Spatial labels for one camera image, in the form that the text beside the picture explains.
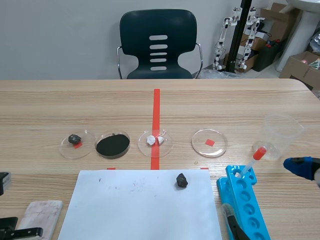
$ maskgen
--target dark rock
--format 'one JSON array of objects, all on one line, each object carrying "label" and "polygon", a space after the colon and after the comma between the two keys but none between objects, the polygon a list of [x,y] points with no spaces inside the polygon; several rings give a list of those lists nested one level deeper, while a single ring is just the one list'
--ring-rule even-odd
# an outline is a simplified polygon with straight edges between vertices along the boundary
[{"label": "dark rock", "polygon": [[76,145],[81,142],[81,137],[75,134],[71,134],[68,138],[69,143]]},{"label": "dark rock", "polygon": [[187,179],[185,177],[185,175],[183,175],[182,173],[180,173],[177,177],[176,177],[176,184],[178,184],[178,186],[180,188],[185,188],[188,185]]}]

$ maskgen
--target wooden table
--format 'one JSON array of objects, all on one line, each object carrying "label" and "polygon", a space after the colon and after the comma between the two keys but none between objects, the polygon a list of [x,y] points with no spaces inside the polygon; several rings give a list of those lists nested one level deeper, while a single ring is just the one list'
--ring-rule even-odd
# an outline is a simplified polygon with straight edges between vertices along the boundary
[{"label": "wooden table", "polygon": [[[303,124],[304,135],[281,160],[254,167],[254,190],[272,239],[320,238],[320,189],[283,167],[287,157],[320,157],[320,102],[293,79],[0,81],[0,170],[13,177],[0,196],[0,218],[22,218],[32,201],[62,200],[56,240],[80,170],[150,169],[151,158],[140,153],[137,141],[152,128],[154,88],[161,89],[160,126],[174,141],[160,168],[209,168],[223,239],[228,234],[216,181],[226,166],[251,159],[265,115],[288,114]],[[193,150],[191,137],[201,128],[225,134],[223,156],[205,158]],[[93,148],[77,160],[62,157],[62,139],[82,129],[96,136],[123,130],[131,138],[129,152],[116,160]]]}]

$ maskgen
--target black petri dish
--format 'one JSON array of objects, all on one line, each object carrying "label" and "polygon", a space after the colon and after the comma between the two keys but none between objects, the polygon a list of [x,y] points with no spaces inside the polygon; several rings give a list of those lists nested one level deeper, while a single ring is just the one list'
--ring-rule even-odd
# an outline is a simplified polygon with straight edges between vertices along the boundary
[{"label": "black petri dish", "polygon": [[124,131],[103,133],[95,142],[97,153],[106,159],[117,159],[130,148],[130,138]]}]

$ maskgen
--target white rock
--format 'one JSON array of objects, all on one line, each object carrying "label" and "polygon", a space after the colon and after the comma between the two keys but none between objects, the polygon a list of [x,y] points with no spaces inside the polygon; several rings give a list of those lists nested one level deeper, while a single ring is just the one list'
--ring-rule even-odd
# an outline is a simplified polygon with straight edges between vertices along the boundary
[{"label": "white rock", "polygon": [[153,144],[155,144],[156,138],[155,138],[154,136],[150,135],[150,136],[148,136],[148,137],[146,138],[146,142],[147,142],[150,146],[152,146]]},{"label": "white rock", "polygon": [[159,145],[161,145],[165,141],[165,139],[162,136],[158,136],[157,138],[158,138]]}]

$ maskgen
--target black chair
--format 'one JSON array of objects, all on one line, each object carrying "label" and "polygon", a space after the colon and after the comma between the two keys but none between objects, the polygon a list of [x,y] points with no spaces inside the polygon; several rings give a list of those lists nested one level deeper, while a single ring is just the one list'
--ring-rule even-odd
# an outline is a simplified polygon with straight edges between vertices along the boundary
[{"label": "black chair", "polygon": [[196,43],[197,21],[192,12],[182,9],[152,9],[130,11],[120,21],[122,46],[117,49],[117,65],[120,70],[119,50],[136,56],[139,65],[128,79],[192,79],[189,71],[178,64],[178,57],[199,47]]}]

